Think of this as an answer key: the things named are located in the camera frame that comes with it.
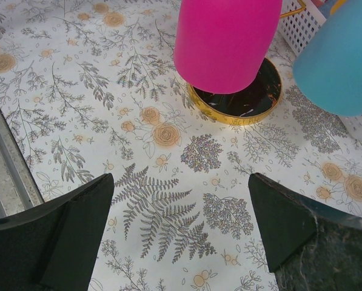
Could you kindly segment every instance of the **yellow object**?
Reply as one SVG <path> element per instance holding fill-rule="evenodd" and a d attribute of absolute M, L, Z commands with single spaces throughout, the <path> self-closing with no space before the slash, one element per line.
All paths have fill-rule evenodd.
<path fill-rule="evenodd" d="M 346 0 L 338 0 L 336 4 L 333 5 L 330 15 L 333 15 L 345 2 Z"/>

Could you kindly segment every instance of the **white basket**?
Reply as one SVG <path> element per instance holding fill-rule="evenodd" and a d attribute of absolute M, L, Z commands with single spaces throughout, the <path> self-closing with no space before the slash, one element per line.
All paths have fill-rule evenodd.
<path fill-rule="evenodd" d="M 305 11 L 283 18 L 279 22 L 278 31 L 298 56 L 312 37 L 326 21 L 311 0 L 303 0 Z M 283 0 L 282 13 L 299 9 L 297 0 Z M 356 139 L 362 140 L 362 115 L 356 117 L 339 116 L 347 131 Z"/>

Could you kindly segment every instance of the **pink cup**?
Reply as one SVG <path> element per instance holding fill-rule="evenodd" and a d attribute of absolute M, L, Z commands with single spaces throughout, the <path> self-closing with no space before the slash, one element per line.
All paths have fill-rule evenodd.
<path fill-rule="evenodd" d="M 183 0 L 178 73 L 194 87 L 231 94 L 253 82 L 278 26 L 282 0 Z"/>

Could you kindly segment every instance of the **gray floor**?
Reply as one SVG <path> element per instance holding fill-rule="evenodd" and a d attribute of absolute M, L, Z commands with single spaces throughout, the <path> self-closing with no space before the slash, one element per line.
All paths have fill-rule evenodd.
<path fill-rule="evenodd" d="M 0 218 L 43 202 L 0 111 Z"/>

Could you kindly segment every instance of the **table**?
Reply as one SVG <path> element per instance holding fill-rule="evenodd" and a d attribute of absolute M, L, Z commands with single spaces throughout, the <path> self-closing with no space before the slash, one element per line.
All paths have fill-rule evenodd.
<path fill-rule="evenodd" d="M 172 62 L 179 5 L 0 1 L 1 110 L 45 200 L 115 177 L 90 290 L 276 291 L 249 175 L 362 216 L 362 141 L 300 93 L 280 35 L 269 117 L 201 113 Z"/>

